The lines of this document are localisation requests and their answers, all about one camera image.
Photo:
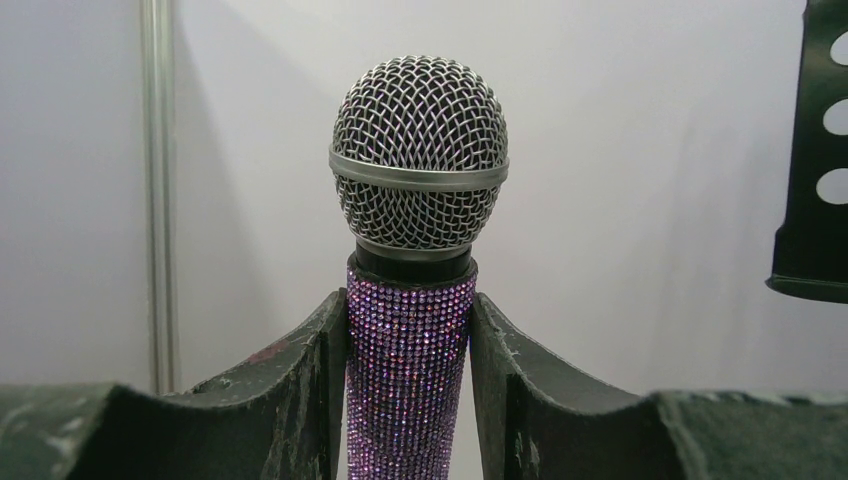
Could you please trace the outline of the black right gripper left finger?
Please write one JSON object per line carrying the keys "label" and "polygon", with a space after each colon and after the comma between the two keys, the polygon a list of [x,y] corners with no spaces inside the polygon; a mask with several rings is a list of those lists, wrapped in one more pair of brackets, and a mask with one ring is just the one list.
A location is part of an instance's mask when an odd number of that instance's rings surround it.
{"label": "black right gripper left finger", "polygon": [[332,479],[347,342],[337,290],[297,328],[184,393],[5,385],[5,479]]}

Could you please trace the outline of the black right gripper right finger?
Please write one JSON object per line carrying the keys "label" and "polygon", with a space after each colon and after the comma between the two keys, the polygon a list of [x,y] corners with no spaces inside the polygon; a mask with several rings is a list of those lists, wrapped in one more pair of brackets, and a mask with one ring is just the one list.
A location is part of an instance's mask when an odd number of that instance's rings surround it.
{"label": "black right gripper right finger", "polygon": [[485,295],[471,317],[487,479],[843,479],[843,392],[607,384],[520,331]]}

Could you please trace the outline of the purple glitter microphone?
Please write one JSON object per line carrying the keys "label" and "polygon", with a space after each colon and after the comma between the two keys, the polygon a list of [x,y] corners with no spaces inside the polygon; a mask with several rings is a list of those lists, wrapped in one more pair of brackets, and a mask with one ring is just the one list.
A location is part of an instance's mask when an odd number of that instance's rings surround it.
{"label": "purple glitter microphone", "polygon": [[509,170],[494,90],[407,55],[346,93],[329,147],[356,248],[347,266],[347,475],[444,479],[478,267],[471,249]]}

